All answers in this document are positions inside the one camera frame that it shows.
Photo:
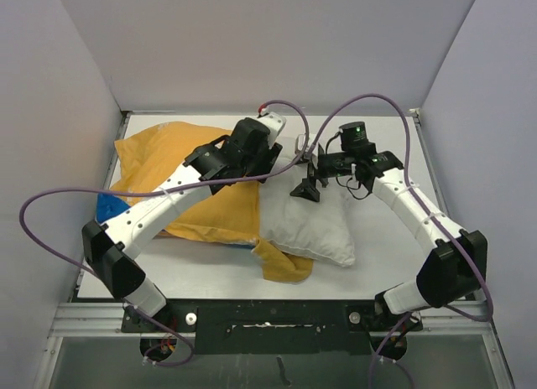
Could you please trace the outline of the white pillow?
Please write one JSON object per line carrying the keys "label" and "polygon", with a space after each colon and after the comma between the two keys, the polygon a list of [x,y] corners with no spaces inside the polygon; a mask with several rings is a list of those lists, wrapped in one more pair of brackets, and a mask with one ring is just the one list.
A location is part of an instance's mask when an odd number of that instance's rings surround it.
{"label": "white pillow", "polygon": [[259,185],[260,236],[290,255],[350,267],[356,256],[344,195],[330,183],[318,188],[318,202],[292,196],[306,176],[307,165],[297,163]]}

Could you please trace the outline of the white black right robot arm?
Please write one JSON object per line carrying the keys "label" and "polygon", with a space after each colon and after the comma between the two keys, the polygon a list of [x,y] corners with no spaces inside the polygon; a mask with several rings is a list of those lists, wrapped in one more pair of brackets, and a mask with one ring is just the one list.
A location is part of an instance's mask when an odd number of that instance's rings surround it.
{"label": "white black right robot arm", "polygon": [[480,289],[486,277],[486,237],[480,231],[466,231],[441,212],[406,177],[403,163],[393,153],[376,149],[364,122],[339,127],[336,138],[340,151],[327,153],[319,148],[315,159],[308,162],[307,175],[291,195],[317,202],[319,184],[348,176],[398,216],[425,254],[414,279],[376,296],[376,324],[393,329],[405,313],[442,308]]}

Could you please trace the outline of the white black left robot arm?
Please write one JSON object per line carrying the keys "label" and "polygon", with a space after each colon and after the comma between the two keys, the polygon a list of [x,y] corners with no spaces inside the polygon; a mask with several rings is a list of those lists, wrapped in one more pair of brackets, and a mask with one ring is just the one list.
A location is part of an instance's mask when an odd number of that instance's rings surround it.
{"label": "white black left robot arm", "polygon": [[285,124],[274,112],[243,118],[230,134],[195,148],[154,196],[102,224],[90,221],[83,226],[87,264],[115,299],[142,311],[140,319],[149,329],[166,328],[171,311],[136,257],[172,221],[215,195],[230,179],[268,174],[282,149],[276,139]]}

